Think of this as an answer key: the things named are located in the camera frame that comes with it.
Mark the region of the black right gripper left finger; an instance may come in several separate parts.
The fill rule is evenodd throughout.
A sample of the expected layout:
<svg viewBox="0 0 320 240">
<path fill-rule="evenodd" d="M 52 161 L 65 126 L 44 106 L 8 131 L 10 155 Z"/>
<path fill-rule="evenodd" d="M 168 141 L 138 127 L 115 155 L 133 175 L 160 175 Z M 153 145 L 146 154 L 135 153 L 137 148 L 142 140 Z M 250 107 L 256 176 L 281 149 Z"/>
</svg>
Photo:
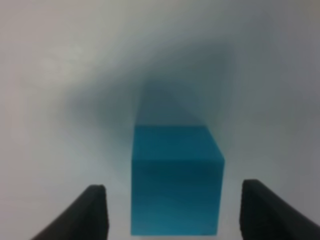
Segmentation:
<svg viewBox="0 0 320 240">
<path fill-rule="evenodd" d="M 90 185 L 34 240 L 106 240 L 109 234 L 107 191 Z"/>
</svg>

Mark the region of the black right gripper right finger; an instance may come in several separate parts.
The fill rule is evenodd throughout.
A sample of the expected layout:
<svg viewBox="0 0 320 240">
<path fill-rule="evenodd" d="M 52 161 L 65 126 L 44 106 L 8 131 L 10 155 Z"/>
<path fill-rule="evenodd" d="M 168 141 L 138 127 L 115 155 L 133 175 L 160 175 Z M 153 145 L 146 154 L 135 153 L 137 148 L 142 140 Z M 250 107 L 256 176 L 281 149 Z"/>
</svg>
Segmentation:
<svg viewBox="0 0 320 240">
<path fill-rule="evenodd" d="M 244 240 L 318 240 L 320 226 L 257 179 L 242 183 L 239 225 Z"/>
</svg>

